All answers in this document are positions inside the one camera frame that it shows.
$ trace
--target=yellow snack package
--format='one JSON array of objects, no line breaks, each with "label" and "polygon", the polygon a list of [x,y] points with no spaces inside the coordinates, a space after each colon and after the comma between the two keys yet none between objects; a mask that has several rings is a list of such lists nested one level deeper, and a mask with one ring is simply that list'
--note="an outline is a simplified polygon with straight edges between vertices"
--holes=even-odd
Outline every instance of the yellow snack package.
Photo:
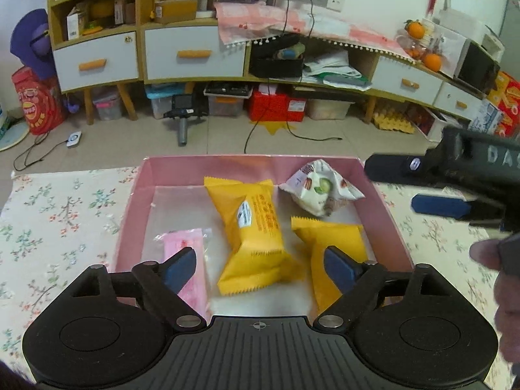
[{"label": "yellow snack package", "polygon": [[310,255],[314,297],[318,304],[318,314],[321,314],[341,296],[341,292],[327,276],[323,267],[325,249],[329,246],[337,246],[358,263],[368,260],[361,236],[363,226],[292,217],[291,228],[306,244],[306,250]]},{"label": "yellow snack package", "polygon": [[302,275],[301,266],[283,246],[271,180],[242,183],[205,177],[204,186],[222,217],[232,250],[218,280],[220,293],[249,292]]}]

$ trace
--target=white snack package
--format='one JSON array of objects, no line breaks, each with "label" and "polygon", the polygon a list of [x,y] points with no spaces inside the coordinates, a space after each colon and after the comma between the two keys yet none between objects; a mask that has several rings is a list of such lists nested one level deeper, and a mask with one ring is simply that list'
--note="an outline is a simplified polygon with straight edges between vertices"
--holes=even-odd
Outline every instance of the white snack package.
[{"label": "white snack package", "polygon": [[280,189],[290,193],[296,204],[316,217],[329,216],[349,201],[365,197],[324,160],[307,163]]}]

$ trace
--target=finger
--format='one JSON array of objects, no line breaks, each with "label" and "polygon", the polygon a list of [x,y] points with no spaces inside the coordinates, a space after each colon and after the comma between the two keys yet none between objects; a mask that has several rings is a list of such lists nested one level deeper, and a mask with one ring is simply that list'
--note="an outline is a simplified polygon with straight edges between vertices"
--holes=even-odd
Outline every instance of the finger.
[{"label": "finger", "polygon": [[499,307],[495,314],[495,325],[500,333],[514,336],[520,341],[520,313],[507,312],[503,307]]},{"label": "finger", "polygon": [[520,278],[501,272],[495,282],[495,300],[506,312],[520,312]]},{"label": "finger", "polygon": [[498,239],[492,239],[474,243],[470,247],[471,259],[491,270],[500,271],[501,263],[497,246],[499,242]]},{"label": "finger", "polygon": [[500,352],[506,362],[520,362],[520,344],[518,344],[518,340],[515,338],[502,335],[502,337],[500,337]]}]

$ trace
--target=yellow star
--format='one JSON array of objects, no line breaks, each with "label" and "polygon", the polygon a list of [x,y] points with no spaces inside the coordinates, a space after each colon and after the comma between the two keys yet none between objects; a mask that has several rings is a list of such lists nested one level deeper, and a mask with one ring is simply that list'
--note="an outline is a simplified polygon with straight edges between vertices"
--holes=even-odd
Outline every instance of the yellow star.
[{"label": "yellow star", "polygon": [[[287,123],[286,122],[259,122],[259,126],[264,126],[267,131],[271,134],[271,136],[274,136],[275,133],[280,129],[287,129]],[[296,128],[292,125],[289,125],[289,129],[295,130]]]}]

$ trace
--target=floral tablecloth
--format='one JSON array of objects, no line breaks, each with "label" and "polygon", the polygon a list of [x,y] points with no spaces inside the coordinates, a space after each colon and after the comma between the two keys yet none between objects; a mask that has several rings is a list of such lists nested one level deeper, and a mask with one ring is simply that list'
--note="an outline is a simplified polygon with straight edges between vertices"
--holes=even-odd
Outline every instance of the floral tablecloth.
[{"label": "floral tablecloth", "polygon": [[[137,168],[21,175],[0,215],[0,360],[31,377],[22,354],[24,331],[91,264],[110,263]],[[415,263],[437,268],[491,322],[496,273],[468,249],[483,229],[412,212],[417,193],[452,190],[379,185]],[[509,390],[509,366],[497,357],[486,383]]]}]

